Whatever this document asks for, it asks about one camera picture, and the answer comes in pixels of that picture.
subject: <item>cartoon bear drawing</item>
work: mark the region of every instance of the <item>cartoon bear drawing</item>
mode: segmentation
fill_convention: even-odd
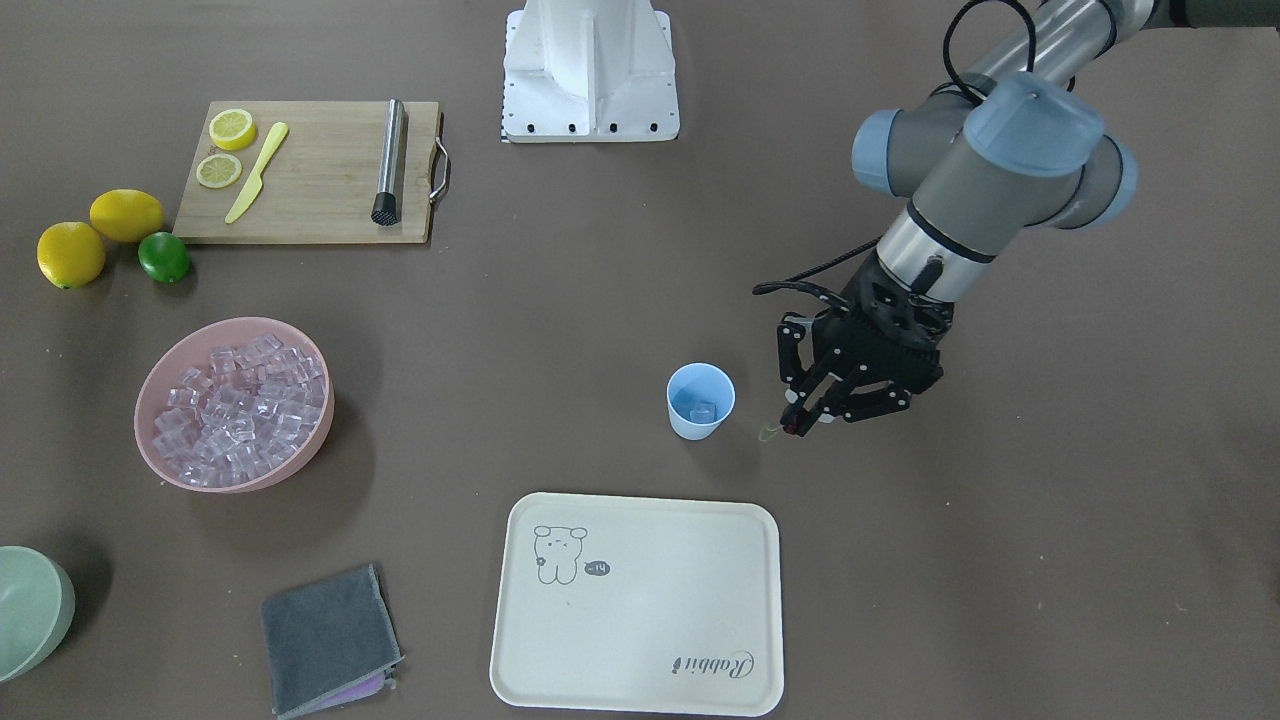
[[[577,577],[577,559],[582,555],[586,528],[534,528],[534,556],[538,557],[538,579],[544,584],[567,585]]]

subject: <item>yellow plastic knife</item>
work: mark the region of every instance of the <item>yellow plastic knife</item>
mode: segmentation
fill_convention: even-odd
[[[236,197],[236,202],[232,204],[232,209],[227,211],[227,224],[232,224],[248,210],[248,206],[257,200],[257,193],[262,192],[262,170],[266,169],[266,164],[271,161],[271,155],[280,149],[280,143],[284,142],[284,136],[289,135],[289,126],[287,123],[275,123],[271,126],[270,132],[266,133],[266,141],[262,142],[262,150],[257,154],[257,161],[253,163],[253,169],[248,172],[248,178],[244,179],[244,187],[241,188],[241,193]]]

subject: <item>green lime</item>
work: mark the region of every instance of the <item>green lime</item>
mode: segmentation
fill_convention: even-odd
[[[138,243],[138,263],[151,275],[163,283],[180,281],[191,269],[187,246],[182,238],[168,232],[151,233]]]

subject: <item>folded cloth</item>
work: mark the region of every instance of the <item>folded cloth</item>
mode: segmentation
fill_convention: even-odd
[[[375,694],[403,659],[372,564],[266,598],[262,632],[280,720]]]

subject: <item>lemon slice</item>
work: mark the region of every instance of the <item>lemon slice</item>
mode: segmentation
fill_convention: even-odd
[[[214,145],[223,150],[243,150],[253,145],[257,137],[257,128],[253,127],[253,115],[248,110],[232,108],[223,110],[209,120],[209,137]]]
[[[196,182],[218,190],[238,181],[242,169],[239,158],[219,152],[205,158],[196,165]]]

